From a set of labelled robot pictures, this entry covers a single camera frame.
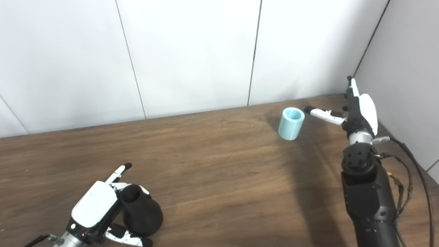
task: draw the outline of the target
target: robotic arm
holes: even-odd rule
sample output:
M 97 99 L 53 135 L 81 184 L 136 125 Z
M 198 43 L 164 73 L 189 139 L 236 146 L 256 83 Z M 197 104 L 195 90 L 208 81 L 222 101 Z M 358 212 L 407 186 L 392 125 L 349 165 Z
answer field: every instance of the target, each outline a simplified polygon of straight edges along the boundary
M 342 184 L 346 210 L 351 217 L 359 247 L 399 247 L 396 232 L 396 207 L 388 174 L 377 158 L 375 138 L 378 119 L 373 100 L 360 95 L 355 79 L 348 77 L 348 111 L 342 113 L 307 106 L 305 112 L 329 123 L 341 125 L 349 146 L 343 151 Z
M 73 208 L 66 232 L 54 247 L 101 244 L 106 238 L 133 246 L 152 246 L 147 237 L 160 228 L 163 213 L 144 187 L 119 182 L 131 167 L 131 163 L 126 163 L 105 182 L 96 181 L 91 186 Z M 126 227 L 112 224 L 123 208 Z

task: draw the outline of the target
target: wooden table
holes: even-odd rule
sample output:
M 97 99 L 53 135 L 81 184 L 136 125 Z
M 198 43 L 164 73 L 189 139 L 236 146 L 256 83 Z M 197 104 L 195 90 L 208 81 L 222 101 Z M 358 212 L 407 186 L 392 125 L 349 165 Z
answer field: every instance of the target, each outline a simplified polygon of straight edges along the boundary
M 143 185 L 162 207 L 156 247 L 356 246 L 340 181 L 345 132 L 306 116 L 297 140 L 277 134 L 286 107 L 344 102 L 338 94 L 0 139 L 1 246 L 61 235 L 87 189 L 125 162 L 133 168 L 121 181 Z M 378 149 L 412 166 L 396 145 Z M 384 164 L 406 184 L 402 165 Z M 400 227 L 409 246 L 427 246 L 426 200 L 413 175 Z M 439 212 L 439 187 L 429 184 Z

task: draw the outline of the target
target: cable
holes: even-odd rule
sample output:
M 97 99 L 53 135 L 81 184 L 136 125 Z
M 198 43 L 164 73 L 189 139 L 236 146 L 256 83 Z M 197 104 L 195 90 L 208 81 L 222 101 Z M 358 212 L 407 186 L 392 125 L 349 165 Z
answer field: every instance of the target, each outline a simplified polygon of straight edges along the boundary
M 433 213 L 433 203 L 432 203 L 432 197 L 430 195 L 430 190 L 428 189 L 427 182 L 425 181 L 424 174 L 422 173 L 421 165 L 416 161 L 413 154 L 410 152 L 410 150 L 407 148 L 407 146 L 398 141 L 397 139 L 391 137 L 391 141 L 398 144 L 401 149 L 408 155 L 408 157 L 412 160 L 414 167 L 416 168 L 416 171 L 419 174 L 419 177 L 421 178 L 422 185 L 424 187 L 425 196 L 427 197 L 427 204 L 428 204 L 428 216 L 430 218 L 430 247 L 434 247 L 435 245 L 435 222 L 434 222 L 434 213 Z
M 383 160 L 383 159 L 386 159 L 386 158 L 390 158 L 390 157 L 393 157 L 393 158 L 395 158 L 399 163 L 401 163 L 405 168 L 406 168 L 406 170 L 407 170 L 407 176 L 408 176 L 408 178 L 409 178 L 409 186 L 408 186 L 408 188 L 407 188 L 407 198 L 406 198 L 406 200 L 405 200 L 405 202 L 404 202 L 404 205 L 402 205 L 402 207 L 398 207 L 397 209 L 398 209 L 398 212 L 397 212 L 397 214 L 396 214 L 396 218 L 395 218 L 395 221 L 397 221 L 398 219 L 399 219 L 399 217 L 401 216 L 401 214 L 403 213 L 403 211 L 404 211 L 404 209 L 406 208 L 406 206 L 407 206 L 407 204 L 409 203 L 409 201 L 411 200 L 411 197 L 412 197 L 412 192 L 413 192 L 413 179 L 412 179 L 412 174 L 411 174 L 411 171 L 410 171 L 410 168 L 409 168 L 409 166 L 401 159 L 401 158 L 399 158 L 398 156 L 396 156 L 396 155 L 391 155 L 391 154 L 387 154 L 387 153 L 382 153 L 381 155 L 380 155 L 380 158 Z
M 32 247 L 34 245 L 36 245 L 37 243 L 45 240 L 46 238 L 50 237 L 50 234 L 47 235 L 40 235 L 38 236 L 36 239 L 30 241 L 30 243 L 28 243 L 27 245 L 25 245 L 25 247 Z
M 401 242 L 401 245 L 403 247 L 407 247 L 406 242 L 403 239 L 403 236 L 401 235 L 401 232 L 399 231 L 399 227 L 398 227 L 398 223 L 395 222 L 395 230 L 396 230 L 396 234 L 398 235 L 398 239 Z

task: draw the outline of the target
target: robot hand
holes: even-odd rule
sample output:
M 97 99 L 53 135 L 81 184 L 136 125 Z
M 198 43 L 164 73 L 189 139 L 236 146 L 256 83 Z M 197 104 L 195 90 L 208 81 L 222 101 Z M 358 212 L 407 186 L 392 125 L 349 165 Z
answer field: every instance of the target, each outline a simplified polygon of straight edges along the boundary
M 72 210 L 67 232 L 54 247 L 80 247 L 101 244 L 105 238 L 134 246 L 152 246 L 147 237 L 163 222 L 159 204 L 140 185 L 120 183 L 131 163 L 120 166 L 105 182 L 96 181 Z M 125 209 L 125 227 L 112 224 Z
M 378 133 L 378 118 L 374 101 L 368 94 L 359 94 L 354 78 L 349 76 L 348 81 L 349 87 L 346 90 L 348 106 L 345 109 L 349 112 L 347 117 L 343 113 L 312 106 L 305 107 L 305 112 L 329 123 L 341 125 L 348 135 L 364 129 L 375 136 Z

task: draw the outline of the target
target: light blue cup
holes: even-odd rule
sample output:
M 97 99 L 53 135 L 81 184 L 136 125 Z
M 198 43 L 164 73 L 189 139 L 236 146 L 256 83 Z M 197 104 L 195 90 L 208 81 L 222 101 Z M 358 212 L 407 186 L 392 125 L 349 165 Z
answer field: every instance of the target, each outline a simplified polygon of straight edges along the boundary
M 285 140 L 295 140 L 299 135 L 305 114 L 298 108 L 288 107 L 282 112 L 279 135 Z

